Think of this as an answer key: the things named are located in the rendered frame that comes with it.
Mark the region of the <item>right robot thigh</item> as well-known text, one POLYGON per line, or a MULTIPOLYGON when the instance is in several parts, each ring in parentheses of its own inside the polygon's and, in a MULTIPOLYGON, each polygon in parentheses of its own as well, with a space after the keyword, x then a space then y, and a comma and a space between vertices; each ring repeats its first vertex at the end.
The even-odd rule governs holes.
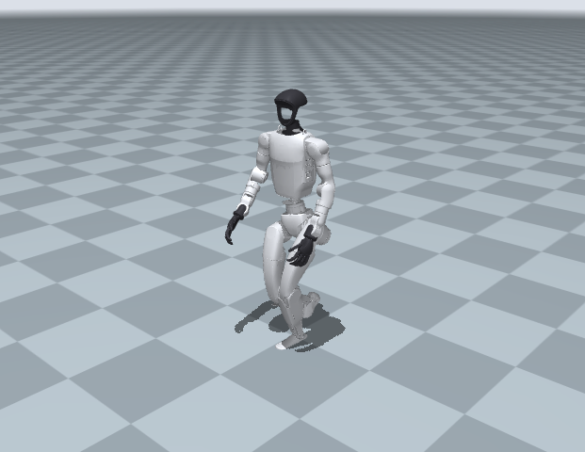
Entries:
POLYGON ((289 241, 291 237, 284 233, 281 220, 267 227, 263 246, 263 269, 268 296, 275 303, 279 303, 278 289, 286 257, 283 243, 289 241))

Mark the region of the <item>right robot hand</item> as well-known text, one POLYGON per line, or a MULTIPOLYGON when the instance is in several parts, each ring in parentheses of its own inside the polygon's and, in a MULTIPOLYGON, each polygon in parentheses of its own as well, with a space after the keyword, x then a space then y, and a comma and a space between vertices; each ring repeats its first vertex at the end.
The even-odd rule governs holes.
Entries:
POLYGON ((245 204, 240 204, 238 206, 238 208, 234 211, 234 216, 231 218, 231 220, 228 223, 227 226, 227 230, 225 232, 225 238, 227 243, 229 243, 230 245, 233 245, 233 243, 231 242, 232 239, 230 238, 232 231, 234 230, 234 228, 236 227, 237 223, 239 220, 243 220, 244 216, 244 212, 246 211, 247 207, 245 204))

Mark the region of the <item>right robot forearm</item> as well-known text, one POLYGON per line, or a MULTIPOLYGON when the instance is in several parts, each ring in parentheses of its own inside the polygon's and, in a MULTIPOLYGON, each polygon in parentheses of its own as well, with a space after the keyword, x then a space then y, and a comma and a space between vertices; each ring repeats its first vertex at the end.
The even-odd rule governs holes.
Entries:
MULTIPOLYGON (((248 180, 248 183, 246 184, 245 191, 240 199, 240 204, 245 204, 247 207, 246 211, 243 214, 244 217, 246 217, 249 214, 249 210, 255 200, 255 196, 257 192, 260 190, 260 185, 258 185, 255 181, 252 180, 252 172, 248 180)), ((236 207, 236 209, 238 208, 238 206, 236 207)))

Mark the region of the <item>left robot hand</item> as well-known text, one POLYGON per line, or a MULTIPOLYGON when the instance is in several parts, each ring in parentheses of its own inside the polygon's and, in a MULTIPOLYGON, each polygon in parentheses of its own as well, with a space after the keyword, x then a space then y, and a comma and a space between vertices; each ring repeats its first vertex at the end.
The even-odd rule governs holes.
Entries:
POLYGON ((312 224, 309 225, 304 233, 305 238, 300 242, 300 244, 288 250, 289 252, 291 252, 295 249, 298 249, 298 251, 292 258, 286 260, 287 262, 291 262, 297 259, 293 263, 289 263, 290 265, 305 266, 306 263, 308 262, 308 259, 313 251, 313 242, 317 241, 317 238, 311 235, 313 228, 314 226, 312 224))

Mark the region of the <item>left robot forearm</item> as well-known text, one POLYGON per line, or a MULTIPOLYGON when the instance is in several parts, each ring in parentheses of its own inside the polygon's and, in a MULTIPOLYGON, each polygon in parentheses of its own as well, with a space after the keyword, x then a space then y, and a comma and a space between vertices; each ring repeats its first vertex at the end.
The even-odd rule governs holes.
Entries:
POLYGON ((320 235, 321 229, 325 225, 326 217, 328 215, 329 209, 331 209, 331 207, 333 205, 333 198, 334 198, 333 186, 332 185, 325 185, 324 187, 322 187, 321 199, 317 200, 317 202, 316 202, 317 206, 316 206, 316 209, 314 211, 313 216, 311 217, 310 224, 309 224, 309 225, 312 224, 314 226, 313 231, 311 232, 311 235, 314 236, 315 238, 317 238, 320 235))

